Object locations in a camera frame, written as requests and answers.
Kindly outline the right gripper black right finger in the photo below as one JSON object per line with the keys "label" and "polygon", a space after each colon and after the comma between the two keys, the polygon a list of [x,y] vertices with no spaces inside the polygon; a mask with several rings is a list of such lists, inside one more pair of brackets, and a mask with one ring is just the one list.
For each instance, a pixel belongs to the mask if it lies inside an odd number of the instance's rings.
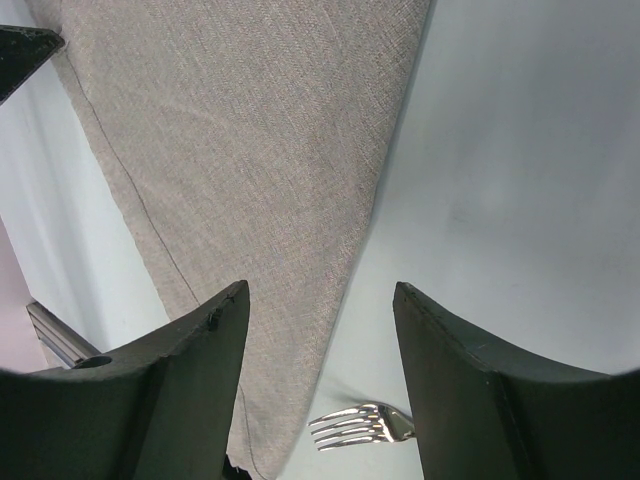
{"label": "right gripper black right finger", "polygon": [[569,366],[408,283],[393,311],[427,479],[635,479],[639,375]]}

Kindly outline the silver metal fork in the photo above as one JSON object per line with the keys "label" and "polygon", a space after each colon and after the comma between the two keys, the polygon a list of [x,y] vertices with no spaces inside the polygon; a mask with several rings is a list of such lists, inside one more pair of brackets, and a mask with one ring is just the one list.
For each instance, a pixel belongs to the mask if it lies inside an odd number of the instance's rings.
{"label": "silver metal fork", "polygon": [[308,422],[317,450],[399,443],[416,436],[413,419],[386,403],[366,402]]}

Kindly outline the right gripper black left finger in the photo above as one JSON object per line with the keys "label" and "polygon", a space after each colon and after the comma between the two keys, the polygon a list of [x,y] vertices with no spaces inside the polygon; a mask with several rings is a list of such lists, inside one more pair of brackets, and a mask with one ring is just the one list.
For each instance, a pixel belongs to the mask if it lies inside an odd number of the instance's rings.
{"label": "right gripper black left finger", "polygon": [[73,368],[1,374],[5,479],[222,479],[249,286]]}

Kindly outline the grey cloth napkin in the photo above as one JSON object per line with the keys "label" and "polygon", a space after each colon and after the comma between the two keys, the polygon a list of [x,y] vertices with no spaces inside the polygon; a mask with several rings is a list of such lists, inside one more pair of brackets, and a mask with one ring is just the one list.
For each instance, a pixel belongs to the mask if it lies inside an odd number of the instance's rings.
{"label": "grey cloth napkin", "polygon": [[159,298],[251,317],[227,452],[279,476],[367,233],[425,1],[32,1]]}

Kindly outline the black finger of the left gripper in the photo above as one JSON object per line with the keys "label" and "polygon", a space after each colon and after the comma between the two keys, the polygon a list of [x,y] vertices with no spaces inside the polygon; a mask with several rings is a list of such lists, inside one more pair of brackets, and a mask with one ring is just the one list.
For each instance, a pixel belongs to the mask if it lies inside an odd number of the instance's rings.
{"label": "black finger of the left gripper", "polygon": [[15,93],[65,45],[50,29],[2,25],[0,30],[0,102]]}

